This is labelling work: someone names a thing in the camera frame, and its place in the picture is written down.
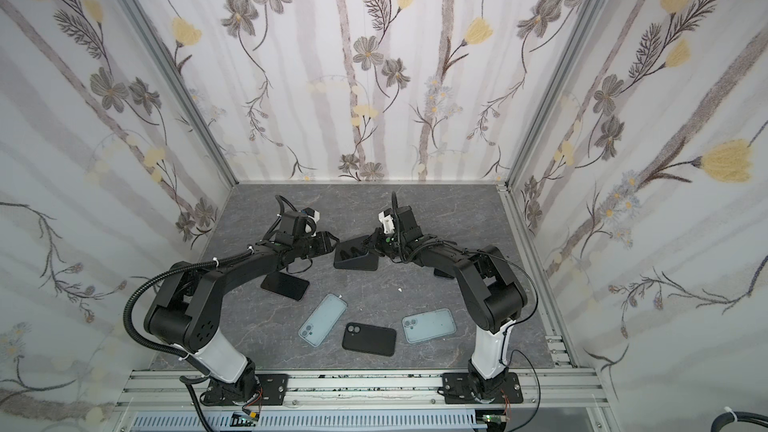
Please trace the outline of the black phone case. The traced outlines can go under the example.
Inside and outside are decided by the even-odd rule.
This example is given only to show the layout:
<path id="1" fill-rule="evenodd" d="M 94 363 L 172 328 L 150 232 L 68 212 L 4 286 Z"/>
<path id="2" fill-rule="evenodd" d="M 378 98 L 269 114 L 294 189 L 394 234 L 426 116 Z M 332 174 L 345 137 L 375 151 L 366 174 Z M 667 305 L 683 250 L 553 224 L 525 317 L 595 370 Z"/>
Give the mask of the black phone case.
<path id="1" fill-rule="evenodd" d="M 340 242 L 336 248 L 333 267 L 338 270 L 376 271 L 379 256 L 369 248 L 367 237 Z"/>
<path id="2" fill-rule="evenodd" d="M 344 331 L 342 348 L 364 354 L 392 357 L 395 353 L 395 329 L 349 322 Z"/>

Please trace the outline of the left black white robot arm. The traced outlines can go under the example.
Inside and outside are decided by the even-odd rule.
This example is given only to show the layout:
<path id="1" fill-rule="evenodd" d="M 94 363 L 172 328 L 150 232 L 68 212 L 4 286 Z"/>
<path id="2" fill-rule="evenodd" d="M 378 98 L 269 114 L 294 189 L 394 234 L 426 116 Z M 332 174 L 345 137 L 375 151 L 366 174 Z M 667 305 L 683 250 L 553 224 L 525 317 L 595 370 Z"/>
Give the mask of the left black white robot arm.
<path id="1" fill-rule="evenodd" d="M 148 279 L 128 298 L 123 326 L 148 349 L 177 356 L 208 383 L 193 402 L 206 406 L 247 405 L 262 393 L 253 361 L 220 331 L 225 296 L 262 276 L 279 273 L 295 260 L 330 254 L 339 243 L 319 231 L 313 209 L 282 212 L 265 237 L 237 255 L 207 262 L 178 262 Z"/>

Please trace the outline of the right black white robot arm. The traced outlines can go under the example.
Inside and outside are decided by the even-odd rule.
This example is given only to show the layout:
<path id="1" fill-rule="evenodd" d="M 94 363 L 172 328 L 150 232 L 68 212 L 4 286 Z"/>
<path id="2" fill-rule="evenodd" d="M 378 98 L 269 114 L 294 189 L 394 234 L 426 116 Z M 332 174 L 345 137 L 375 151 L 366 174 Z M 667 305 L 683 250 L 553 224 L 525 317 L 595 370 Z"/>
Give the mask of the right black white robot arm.
<path id="1" fill-rule="evenodd" d="M 392 261 L 431 268 L 454 279 L 476 326 L 468 362 L 469 394 L 489 402 L 509 372 L 510 335 L 528 304 L 524 286 L 495 246 L 463 248 L 422 232 L 409 206 L 379 214 L 380 226 L 362 239 L 362 250 Z"/>

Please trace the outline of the black phone left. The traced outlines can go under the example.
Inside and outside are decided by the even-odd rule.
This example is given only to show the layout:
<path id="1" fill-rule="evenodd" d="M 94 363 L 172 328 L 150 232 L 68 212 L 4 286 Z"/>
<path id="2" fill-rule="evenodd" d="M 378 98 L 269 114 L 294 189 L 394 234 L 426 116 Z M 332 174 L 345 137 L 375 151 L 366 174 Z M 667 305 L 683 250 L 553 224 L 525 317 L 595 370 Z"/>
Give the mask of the black phone left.
<path id="1" fill-rule="evenodd" d="M 263 290 L 300 301 L 306 293 L 310 282 L 283 272 L 267 274 L 261 283 Z"/>

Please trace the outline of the black phone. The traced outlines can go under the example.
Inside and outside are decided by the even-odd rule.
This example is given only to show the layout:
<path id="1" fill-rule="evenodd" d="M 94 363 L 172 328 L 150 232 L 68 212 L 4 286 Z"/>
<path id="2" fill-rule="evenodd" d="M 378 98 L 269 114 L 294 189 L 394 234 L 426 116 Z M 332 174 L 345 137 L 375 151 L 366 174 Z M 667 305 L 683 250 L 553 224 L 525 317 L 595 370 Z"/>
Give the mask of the black phone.
<path id="1" fill-rule="evenodd" d="M 310 282 L 283 272 L 267 274 L 261 283 L 263 290 L 300 301 L 306 293 Z"/>
<path id="2" fill-rule="evenodd" d="M 433 269 L 433 275 L 435 277 L 449 279 L 449 280 L 454 280 L 455 279 L 455 276 L 454 276 L 453 273 L 445 272 L 445 271 L 442 271 L 442 270 L 437 269 L 437 268 Z"/>

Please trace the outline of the black phone right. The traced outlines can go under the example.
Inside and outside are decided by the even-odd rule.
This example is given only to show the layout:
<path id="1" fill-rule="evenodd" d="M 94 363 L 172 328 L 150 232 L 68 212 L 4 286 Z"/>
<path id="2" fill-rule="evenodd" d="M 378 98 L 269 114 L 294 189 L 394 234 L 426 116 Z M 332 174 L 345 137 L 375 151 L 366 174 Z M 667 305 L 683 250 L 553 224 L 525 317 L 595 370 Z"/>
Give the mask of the black phone right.
<path id="1" fill-rule="evenodd" d="M 453 273 L 445 272 L 445 271 L 442 271 L 442 270 L 437 269 L 437 268 L 433 269 L 433 275 L 435 277 L 449 279 L 449 280 L 454 280 L 455 279 L 455 276 L 454 276 Z"/>

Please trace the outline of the pale blue phone left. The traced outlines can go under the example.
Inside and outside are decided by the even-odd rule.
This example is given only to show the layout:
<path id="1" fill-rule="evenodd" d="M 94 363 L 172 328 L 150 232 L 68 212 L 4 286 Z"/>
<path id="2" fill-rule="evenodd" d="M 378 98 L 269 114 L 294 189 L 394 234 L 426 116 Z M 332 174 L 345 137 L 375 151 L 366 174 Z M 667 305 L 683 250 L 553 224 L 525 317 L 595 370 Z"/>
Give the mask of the pale blue phone left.
<path id="1" fill-rule="evenodd" d="M 319 347 L 347 309 L 347 303 L 334 294 L 326 295 L 299 329 L 298 336 L 312 347 Z"/>

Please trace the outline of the pale blue phone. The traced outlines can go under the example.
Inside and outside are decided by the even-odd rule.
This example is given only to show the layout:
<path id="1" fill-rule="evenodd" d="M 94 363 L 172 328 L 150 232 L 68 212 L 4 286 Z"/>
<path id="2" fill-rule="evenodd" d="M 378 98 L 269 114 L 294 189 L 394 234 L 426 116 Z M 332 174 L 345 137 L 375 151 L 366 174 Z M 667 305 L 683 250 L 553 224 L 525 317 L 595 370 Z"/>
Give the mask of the pale blue phone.
<path id="1" fill-rule="evenodd" d="M 407 316 L 401 323 L 409 344 L 450 336 L 456 332 L 453 315 L 447 308 Z"/>
<path id="2" fill-rule="evenodd" d="M 299 329 L 298 336 L 312 347 L 319 347 L 347 309 L 347 303 L 334 294 L 326 295 Z"/>

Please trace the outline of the pale blue phone right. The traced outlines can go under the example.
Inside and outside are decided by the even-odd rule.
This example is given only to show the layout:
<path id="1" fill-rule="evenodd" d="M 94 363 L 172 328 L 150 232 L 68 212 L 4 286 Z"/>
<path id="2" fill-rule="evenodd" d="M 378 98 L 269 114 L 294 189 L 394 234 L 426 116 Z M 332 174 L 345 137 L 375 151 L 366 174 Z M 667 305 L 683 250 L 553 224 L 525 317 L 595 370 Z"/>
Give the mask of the pale blue phone right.
<path id="1" fill-rule="evenodd" d="M 456 332 L 453 315 L 447 308 L 407 316 L 401 323 L 409 344 L 450 336 Z"/>

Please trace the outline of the black phone case front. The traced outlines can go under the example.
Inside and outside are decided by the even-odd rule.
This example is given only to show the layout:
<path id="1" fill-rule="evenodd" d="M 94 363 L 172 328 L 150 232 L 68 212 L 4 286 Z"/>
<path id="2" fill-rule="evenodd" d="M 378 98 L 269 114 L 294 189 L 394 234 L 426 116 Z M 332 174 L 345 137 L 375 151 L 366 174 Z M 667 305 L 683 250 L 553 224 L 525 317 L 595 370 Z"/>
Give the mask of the black phone case front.
<path id="1" fill-rule="evenodd" d="M 395 329 L 349 322 L 344 331 L 342 348 L 364 354 L 392 357 L 395 353 Z"/>

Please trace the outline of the small green circuit board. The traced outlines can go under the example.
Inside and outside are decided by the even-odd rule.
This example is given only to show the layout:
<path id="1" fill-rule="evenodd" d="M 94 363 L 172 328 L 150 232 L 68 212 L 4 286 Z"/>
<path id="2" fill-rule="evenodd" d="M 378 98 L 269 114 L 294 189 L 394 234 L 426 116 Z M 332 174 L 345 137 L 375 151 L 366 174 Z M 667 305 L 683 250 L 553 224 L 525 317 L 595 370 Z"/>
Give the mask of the small green circuit board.
<path id="1" fill-rule="evenodd" d="M 231 419 L 232 427 L 256 427 L 260 422 L 260 414 L 257 412 L 235 413 Z"/>

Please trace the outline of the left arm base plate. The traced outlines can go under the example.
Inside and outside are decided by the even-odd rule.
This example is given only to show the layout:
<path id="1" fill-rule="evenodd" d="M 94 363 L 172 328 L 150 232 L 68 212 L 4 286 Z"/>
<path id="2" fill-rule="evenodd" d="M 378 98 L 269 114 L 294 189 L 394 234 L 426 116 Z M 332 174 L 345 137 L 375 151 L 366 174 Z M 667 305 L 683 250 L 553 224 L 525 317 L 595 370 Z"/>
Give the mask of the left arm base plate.
<path id="1" fill-rule="evenodd" d="M 287 374 L 246 374 L 235 383 L 211 379 L 200 400 L 205 406 L 280 406 L 287 389 Z"/>

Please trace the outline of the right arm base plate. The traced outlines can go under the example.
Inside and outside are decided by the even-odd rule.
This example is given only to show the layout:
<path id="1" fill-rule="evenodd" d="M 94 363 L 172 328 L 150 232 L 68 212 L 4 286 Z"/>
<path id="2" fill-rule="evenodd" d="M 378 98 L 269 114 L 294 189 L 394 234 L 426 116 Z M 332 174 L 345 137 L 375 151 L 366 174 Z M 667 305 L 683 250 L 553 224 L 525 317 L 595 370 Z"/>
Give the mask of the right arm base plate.
<path id="1" fill-rule="evenodd" d="M 522 386 L 515 373 L 508 372 L 493 379 L 476 373 L 446 372 L 441 376 L 438 394 L 446 404 L 521 404 Z"/>

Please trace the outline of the aluminium front rail frame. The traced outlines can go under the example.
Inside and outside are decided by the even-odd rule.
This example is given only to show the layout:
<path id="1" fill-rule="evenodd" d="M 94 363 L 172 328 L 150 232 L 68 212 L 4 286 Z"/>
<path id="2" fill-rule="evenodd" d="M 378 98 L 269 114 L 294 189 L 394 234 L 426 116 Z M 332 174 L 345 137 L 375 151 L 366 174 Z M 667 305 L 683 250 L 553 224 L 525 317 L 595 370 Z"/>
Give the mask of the aluminium front rail frame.
<path id="1" fill-rule="evenodd" d="M 589 368 L 513 369 L 521 404 L 446 404 L 438 394 L 448 370 L 296 370 L 280 406 L 210 406 L 196 410 L 178 371 L 134 371 L 108 421 L 110 431 L 201 431 L 211 412 L 312 410 L 473 410 L 484 430 L 617 431 L 608 391 Z"/>

